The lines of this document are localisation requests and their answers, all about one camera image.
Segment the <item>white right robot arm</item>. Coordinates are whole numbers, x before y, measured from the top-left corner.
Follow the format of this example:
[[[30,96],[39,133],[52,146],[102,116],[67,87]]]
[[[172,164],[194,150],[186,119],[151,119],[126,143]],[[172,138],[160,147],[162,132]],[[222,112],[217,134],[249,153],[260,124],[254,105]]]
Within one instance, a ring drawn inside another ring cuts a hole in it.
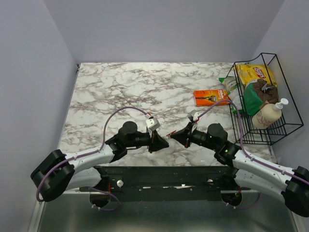
[[[227,189],[236,186],[250,188],[271,195],[299,216],[309,216],[309,171],[281,166],[259,158],[243,147],[228,141],[228,133],[221,124],[208,126],[207,132],[193,128],[192,123],[170,137],[185,147],[196,144],[215,152],[214,157],[234,173],[225,174],[222,184]]]

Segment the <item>red handled steel key organizer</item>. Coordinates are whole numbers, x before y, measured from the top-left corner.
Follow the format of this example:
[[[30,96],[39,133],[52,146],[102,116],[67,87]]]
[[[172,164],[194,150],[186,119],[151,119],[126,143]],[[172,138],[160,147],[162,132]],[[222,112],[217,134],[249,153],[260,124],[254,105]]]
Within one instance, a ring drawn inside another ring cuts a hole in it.
[[[174,130],[174,131],[172,131],[172,132],[166,134],[163,138],[164,138],[165,140],[170,139],[170,138],[171,138],[171,135],[174,134],[175,132],[176,132],[176,130]]]

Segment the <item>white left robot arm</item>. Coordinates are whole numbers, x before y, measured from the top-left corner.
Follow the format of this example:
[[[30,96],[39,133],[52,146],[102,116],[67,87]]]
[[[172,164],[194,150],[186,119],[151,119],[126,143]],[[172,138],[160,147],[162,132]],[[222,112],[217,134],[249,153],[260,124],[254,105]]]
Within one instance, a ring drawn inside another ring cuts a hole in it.
[[[154,119],[146,121],[146,132],[138,131],[135,122],[127,121],[118,133],[103,143],[103,147],[91,148],[84,152],[64,154],[60,149],[52,151],[31,173],[30,178],[37,187],[36,197],[40,202],[50,202],[58,198],[67,189],[93,187],[104,190],[106,177],[96,174],[90,181],[74,180],[78,173],[120,160],[129,148],[147,147],[148,152],[156,152],[169,147],[157,128],[159,123]]]

